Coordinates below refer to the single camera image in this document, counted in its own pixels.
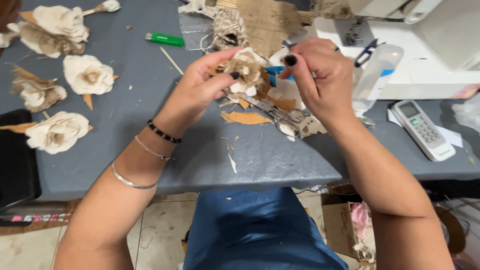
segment remote control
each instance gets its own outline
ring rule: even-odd
[[[455,148],[415,101],[397,102],[392,112],[430,160],[444,161],[455,154]]]

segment sewing machine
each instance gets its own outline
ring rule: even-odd
[[[470,98],[480,89],[480,1],[348,3],[354,20],[319,17],[307,35],[333,40],[352,59],[375,38],[402,47],[405,55],[379,99]],[[355,71],[358,78],[367,64]]]

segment blue jeans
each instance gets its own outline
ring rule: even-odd
[[[347,270],[289,187],[201,192],[184,270]]]

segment fingernail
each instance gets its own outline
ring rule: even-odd
[[[230,76],[232,76],[232,78],[236,80],[240,77],[240,72],[237,72],[237,71],[230,72]]]
[[[284,60],[285,64],[290,67],[294,66],[297,63],[297,58],[295,57],[295,55],[287,55],[285,56]]]

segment black beaded bracelet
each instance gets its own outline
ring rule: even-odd
[[[167,134],[163,133],[161,130],[159,130],[154,124],[153,124],[153,120],[150,119],[147,121],[148,123],[148,127],[153,130],[155,133],[157,133],[160,137],[164,138],[165,140],[167,141],[170,141],[174,144],[179,144],[181,143],[181,139],[175,139],[175,138],[172,138],[170,136],[168,136]]]

